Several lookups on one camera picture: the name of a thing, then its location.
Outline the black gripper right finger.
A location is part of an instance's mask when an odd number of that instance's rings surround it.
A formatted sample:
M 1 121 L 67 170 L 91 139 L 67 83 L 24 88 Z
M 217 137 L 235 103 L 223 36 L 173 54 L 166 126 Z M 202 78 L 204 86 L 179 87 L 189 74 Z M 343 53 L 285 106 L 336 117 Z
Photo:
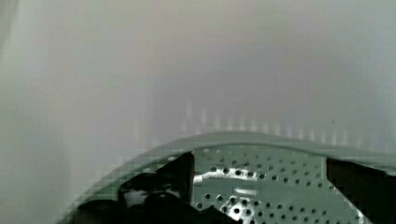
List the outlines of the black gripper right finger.
M 395 224 L 395 177 L 350 161 L 326 160 L 327 179 L 373 224 Z

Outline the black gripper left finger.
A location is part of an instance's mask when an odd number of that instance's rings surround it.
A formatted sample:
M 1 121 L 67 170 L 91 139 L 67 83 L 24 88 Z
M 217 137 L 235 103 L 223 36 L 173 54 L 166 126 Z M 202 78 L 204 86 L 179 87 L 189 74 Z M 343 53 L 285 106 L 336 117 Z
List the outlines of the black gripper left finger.
M 167 192 L 190 203 L 194 168 L 194 156 L 191 152 L 184 153 L 154 173 L 142 173 L 122 183 L 118 188 L 118 201 L 130 208 L 143 203 L 151 194 Z

